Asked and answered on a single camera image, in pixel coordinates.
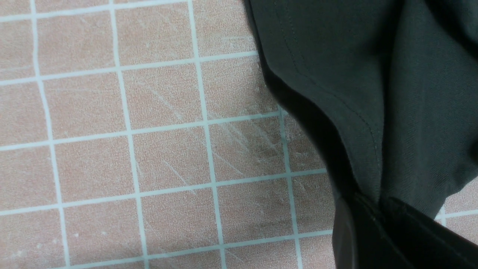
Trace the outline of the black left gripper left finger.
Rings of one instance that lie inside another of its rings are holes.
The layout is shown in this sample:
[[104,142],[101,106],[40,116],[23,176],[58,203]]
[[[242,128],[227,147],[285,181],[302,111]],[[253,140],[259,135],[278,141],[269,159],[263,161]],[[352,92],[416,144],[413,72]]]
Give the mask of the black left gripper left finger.
[[337,269],[413,269],[373,208],[360,196],[340,197],[332,235]]

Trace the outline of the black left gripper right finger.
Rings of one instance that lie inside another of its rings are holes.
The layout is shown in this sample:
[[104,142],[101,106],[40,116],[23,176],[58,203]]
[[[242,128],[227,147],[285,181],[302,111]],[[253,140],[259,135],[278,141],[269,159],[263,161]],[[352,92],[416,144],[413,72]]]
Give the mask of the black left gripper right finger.
[[380,200],[384,228],[394,257],[381,257],[381,269],[476,269],[478,249],[432,218],[389,197]]

